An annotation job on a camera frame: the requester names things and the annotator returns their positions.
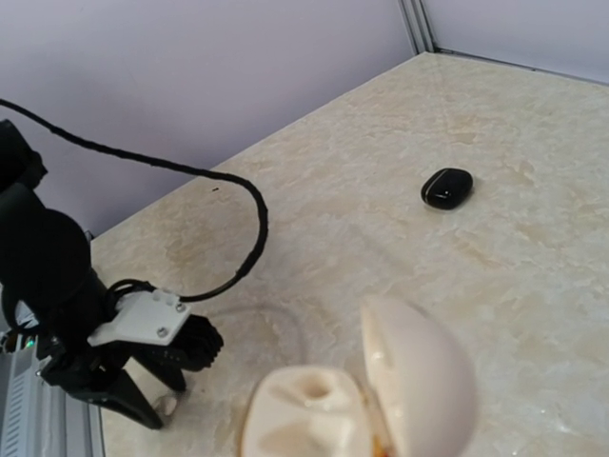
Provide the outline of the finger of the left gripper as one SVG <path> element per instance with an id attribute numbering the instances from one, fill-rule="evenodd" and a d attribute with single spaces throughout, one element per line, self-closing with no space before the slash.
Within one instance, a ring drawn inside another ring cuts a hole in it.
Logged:
<path id="1" fill-rule="evenodd" d="M 135 354 L 132 358 L 170 390 L 187 390 L 186 378 L 179 368 L 158 362 L 145 354 Z"/>
<path id="2" fill-rule="evenodd" d="M 116 412 L 140 426 L 149 429 L 163 427 L 162 419 L 123 369 L 97 374 L 92 400 L 96 406 Z"/>

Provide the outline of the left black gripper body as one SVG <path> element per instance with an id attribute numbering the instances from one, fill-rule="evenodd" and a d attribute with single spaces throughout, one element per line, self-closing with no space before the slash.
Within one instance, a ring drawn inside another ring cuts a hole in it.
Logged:
<path id="1" fill-rule="evenodd" d="M 124 369 L 130 349 L 125 342 L 97 347 L 84 343 L 78 348 L 67 348 L 57 336 L 43 332 L 38 338 L 36 355 L 46 362 L 40 375 L 47 384 L 59 387 L 76 400 L 95 405 L 92 388 L 97 374 Z"/>

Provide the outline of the white earbud charging case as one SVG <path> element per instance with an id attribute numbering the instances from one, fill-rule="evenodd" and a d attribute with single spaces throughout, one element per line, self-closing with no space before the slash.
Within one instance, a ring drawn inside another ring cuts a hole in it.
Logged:
<path id="1" fill-rule="evenodd" d="M 242 456 L 460 456 L 478 416 L 475 370 L 456 336 L 419 307 L 368 297 L 365 375 L 277 368 L 254 389 Z"/>

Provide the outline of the black earbud charging case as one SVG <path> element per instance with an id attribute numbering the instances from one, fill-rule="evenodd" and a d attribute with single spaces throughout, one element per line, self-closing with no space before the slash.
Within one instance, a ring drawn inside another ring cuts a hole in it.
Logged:
<path id="1" fill-rule="evenodd" d="M 453 210 L 462 205 L 474 187 L 473 175 L 464 169 L 436 171 L 422 186 L 422 201 L 432 209 Z"/>

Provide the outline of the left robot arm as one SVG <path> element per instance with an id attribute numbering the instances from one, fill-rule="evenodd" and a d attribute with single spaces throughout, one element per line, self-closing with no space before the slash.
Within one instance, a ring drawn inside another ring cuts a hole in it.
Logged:
<path id="1" fill-rule="evenodd" d="M 108 291 L 91 264 L 81 227 L 65 213 L 48 209 L 34 190 L 46 174 L 41 156 L 16 126 L 1 123 L 1 295 L 7 323 L 16 322 L 25 304 L 38 324 L 37 356 L 45 361 L 42 379 L 74 399 L 105 407 L 150 429 L 163 421 L 125 370 L 130 358 L 143 363 L 166 386 L 183 391 L 184 376 L 145 357 L 128 343 L 93 347 L 89 336 L 117 314 Z"/>

